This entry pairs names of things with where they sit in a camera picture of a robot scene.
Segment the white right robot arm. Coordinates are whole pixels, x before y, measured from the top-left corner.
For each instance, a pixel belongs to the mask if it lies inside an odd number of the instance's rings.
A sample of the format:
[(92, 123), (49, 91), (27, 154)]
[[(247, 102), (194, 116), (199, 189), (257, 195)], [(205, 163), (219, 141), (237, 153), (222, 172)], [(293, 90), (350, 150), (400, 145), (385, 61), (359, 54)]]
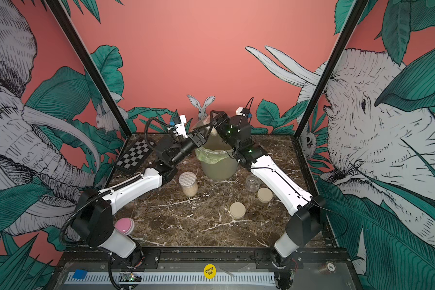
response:
[(274, 257), (283, 261), (322, 231), (321, 210), (325, 200), (302, 189), (262, 146), (253, 141), (247, 116), (229, 117), (224, 111), (212, 111), (210, 123), (222, 140), (232, 147), (239, 164), (263, 181), (291, 216), (285, 232), (273, 246)]

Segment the rice jar with beige lid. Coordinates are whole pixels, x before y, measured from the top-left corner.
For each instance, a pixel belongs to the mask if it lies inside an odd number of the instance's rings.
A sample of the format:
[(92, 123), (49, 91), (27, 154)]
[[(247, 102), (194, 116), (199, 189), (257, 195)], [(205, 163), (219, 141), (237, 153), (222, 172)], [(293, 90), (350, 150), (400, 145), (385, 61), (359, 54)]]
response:
[(253, 174), (247, 176), (245, 180), (245, 189), (251, 193), (257, 192), (261, 186), (261, 180)]

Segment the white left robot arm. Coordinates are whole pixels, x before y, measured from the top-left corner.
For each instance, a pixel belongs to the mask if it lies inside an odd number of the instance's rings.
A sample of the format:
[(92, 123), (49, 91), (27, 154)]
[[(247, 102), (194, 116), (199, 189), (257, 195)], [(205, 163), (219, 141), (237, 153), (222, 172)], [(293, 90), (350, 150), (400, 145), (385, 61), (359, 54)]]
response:
[(183, 159), (209, 139), (210, 130), (194, 129), (182, 140), (165, 135), (156, 143), (144, 141), (157, 158), (142, 174), (101, 191), (84, 191), (74, 213), (60, 230), (59, 240), (66, 247), (88, 245), (139, 262), (141, 246), (114, 226), (113, 216), (141, 195), (169, 183)]

